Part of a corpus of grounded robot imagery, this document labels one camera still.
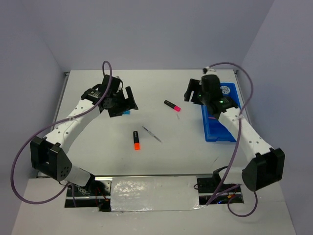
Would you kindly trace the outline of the blue round tape tin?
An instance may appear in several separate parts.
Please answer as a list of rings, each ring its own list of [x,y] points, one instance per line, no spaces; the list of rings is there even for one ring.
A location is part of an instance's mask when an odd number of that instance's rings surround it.
[[[221,86],[220,89],[223,95],[229,95],[231,92],[231,89],[228,86]]]

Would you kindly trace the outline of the slim silver pen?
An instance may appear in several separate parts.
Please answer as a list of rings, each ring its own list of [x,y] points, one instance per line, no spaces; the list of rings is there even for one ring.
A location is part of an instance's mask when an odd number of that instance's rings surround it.
[[[148,130],[146,127],[142,126],[142,128],[153,138],[155,138],[158,142],[162,143],[162,140],[158,138],[154,133],[152,133],[150,130]]]

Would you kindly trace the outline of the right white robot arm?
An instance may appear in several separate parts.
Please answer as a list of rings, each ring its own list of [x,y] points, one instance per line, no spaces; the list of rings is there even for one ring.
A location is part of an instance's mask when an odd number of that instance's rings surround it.
[[[241,148],[248,164],[242,170],[242,180],[250,191],[258,191],[282,179],[285,154],[264,141],[242,115],[243,109],[229,95],[224,95],[218,76],[207,72],[201,80],[190,79],[184,101],[207,109]]]

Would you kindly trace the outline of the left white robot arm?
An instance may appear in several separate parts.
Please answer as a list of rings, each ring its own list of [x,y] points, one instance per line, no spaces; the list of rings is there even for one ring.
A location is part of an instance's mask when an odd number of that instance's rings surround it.
[[[119,77],[105,75],[101,84],[86,90],[68,121],[59,124],[43,138],[34,137],[30,142],[31,165],[46,176],[74,184],[84,195],[105,189],[95,176],[75,166],[67,153],[86,126],[107,110],[111,117],[120,116],[128,104],[124,97],[123,82]]]

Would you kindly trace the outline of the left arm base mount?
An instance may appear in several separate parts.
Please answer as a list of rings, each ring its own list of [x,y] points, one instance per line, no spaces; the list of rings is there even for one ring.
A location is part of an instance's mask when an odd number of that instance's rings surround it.
[[[100,212],[111,212],[112,178],[96,177],[100,186],[87,192],[80,186],[69,186],[66,192],[65,208],[93,208]]]

